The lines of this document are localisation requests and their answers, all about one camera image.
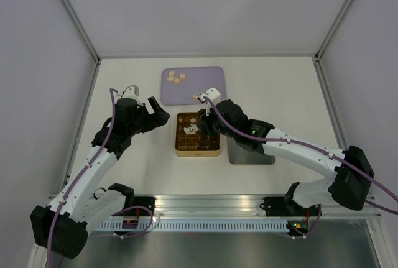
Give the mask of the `gold chocolate box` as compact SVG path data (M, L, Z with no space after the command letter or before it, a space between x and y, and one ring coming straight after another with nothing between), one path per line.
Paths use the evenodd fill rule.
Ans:
M175 151L179 157L217 157L221 152L219 135L208 136L201 129L195 135L186 135L183 131L195 118L199 123L199 115L195 112L178 113L176 118Z

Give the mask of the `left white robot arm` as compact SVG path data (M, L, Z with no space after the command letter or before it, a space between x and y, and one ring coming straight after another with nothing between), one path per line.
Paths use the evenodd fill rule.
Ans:
M148 99L153 112L135 96L112 100L112 116L95 134L78 173L47 205L30 214L35 243L68 259L76 258L88 236L111 215L132 214L136 208L134 189L114 183L105 196L91 205L88 200L100 181L131 145L132 137L167 124L169 113L154 97Z

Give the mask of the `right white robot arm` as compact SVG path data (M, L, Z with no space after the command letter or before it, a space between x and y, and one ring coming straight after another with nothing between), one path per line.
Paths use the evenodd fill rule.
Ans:
M268 122L249 119L231 100L218 104L209 98L199 100L206 105L198 112L198 127L205 134L225 136L247 152L280 157L322 175L317 181L290 186L284 197L289 214L298 215L329 201L353 211L363 209L374 172L359 147L342 150L316 146L291 137Z

